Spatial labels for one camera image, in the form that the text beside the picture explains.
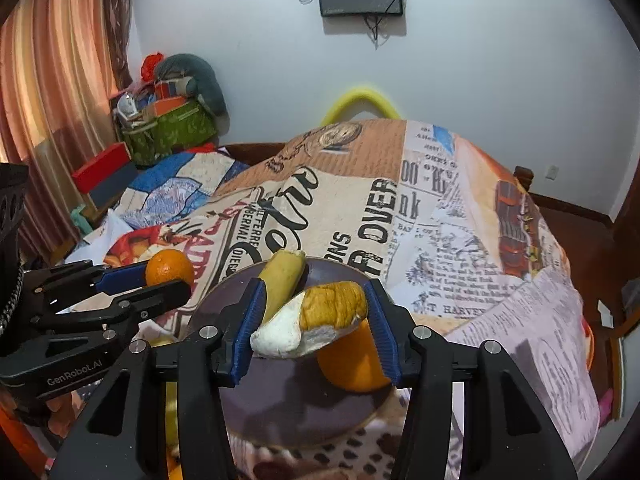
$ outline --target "purple plate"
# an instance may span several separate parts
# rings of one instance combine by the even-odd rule
[[[224,306],[237,303],[249,279],[257,277],[265,264],[238,270],[212,288],[190,326],[199,326]],[[368,279],[346,265],[308,257],[298,289],[341,281],[364,285]],[[254,357],[241,383],[234,389],[220,388],[220,397],[230,433],[260,446],[292,449],[323,444],[365,423],[391,388],[370,394],[345,392],[324,378],[314,355],[295,360]]]

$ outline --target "baseboard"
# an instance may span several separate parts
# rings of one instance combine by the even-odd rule
[[[611,218],[609,218],[609,216],[604,213],[594,211],[593,209],[587,209],[579,205],[571,204],[569,202],[564,202],[563,200],[558,200],[557,198],[537,195],[535,193],[529,194],[533,198],[533,202],[535,202],[538,207],[546,207],[548,209],[555,209],[556,211],[571,213],[572,215],[581,216],[583,218],[588,218],[589,220],[600,222],[601,224],[606,225],[606,227],[608,228],[613,227]]]

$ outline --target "round plate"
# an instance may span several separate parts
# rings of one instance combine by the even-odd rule
[[[199,326],[224,306],[237,303],[249,279],[257,277],[265,264],[245,267],[216,285],[190,326]],[[367,280],[359,270],[308,257],[298,289],[341,281],[364,285]],[[220,388],[220,397],[230,433],[262,446],[297,448],[323,444],[363,424],[390,391],[391,386],[370,394],[345,392],[324,378],[316,357],[309,355],[295,360],[254,357],[240,384]]]

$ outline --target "white wall outlet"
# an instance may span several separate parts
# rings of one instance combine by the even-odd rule
[[[555,180],[558,176],[558,170],[559,168],[557,166],[549,166],[548,168],[546,168],[545,178],[548,178],[549,180]]]

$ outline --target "yellow foam handle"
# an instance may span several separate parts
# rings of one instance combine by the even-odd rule
[[[340,114],[357,101],[369,101],[387,119],[400,119],[400,115],[392,104],[379,92],[364,86],[353,88],[341,96],[322,119],[320,126],[327,126],[338,122]]]

